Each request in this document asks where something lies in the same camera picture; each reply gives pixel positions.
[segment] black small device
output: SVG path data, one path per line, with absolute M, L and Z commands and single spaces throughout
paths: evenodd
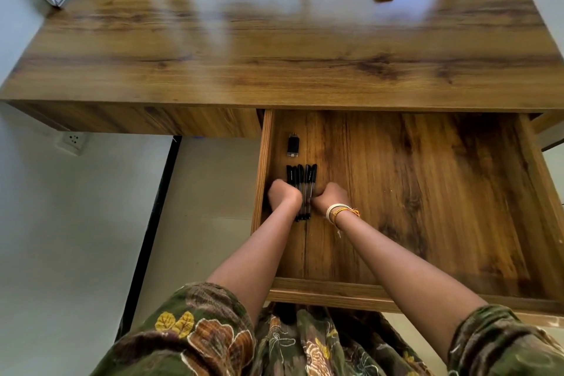
M 298 134 L 290 134 L 290 137 L 288 137 L 288 152 L 286 153 L 286 155 L 291 158 L 295 158 L 296 156 L 298 156 L 299 151 L 300 137 L 298 137 Z

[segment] wall socket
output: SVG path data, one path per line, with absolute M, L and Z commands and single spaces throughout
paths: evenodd
M 56 145 L 66 152 L 79 156 L 84 150 L 88 135 L 86 132 L 61 132 Z

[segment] fist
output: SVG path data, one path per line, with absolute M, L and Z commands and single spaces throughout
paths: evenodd
M 316 198 L 312 198 L 311 204 L 314 209 L 325 217 L 327 209 L 333 204 L 345 204 L 351 207 L 351 202 L 347 191 L 337 183 L 328 183 L 325 190 Z
M 278 179 L 274 180 L 268 190 L 268 201 L 273 211 L 284 203 L 287 204 L 292 211 L 295 210 L 297 214 L 302 206 L 302 193 L 284 180 Z

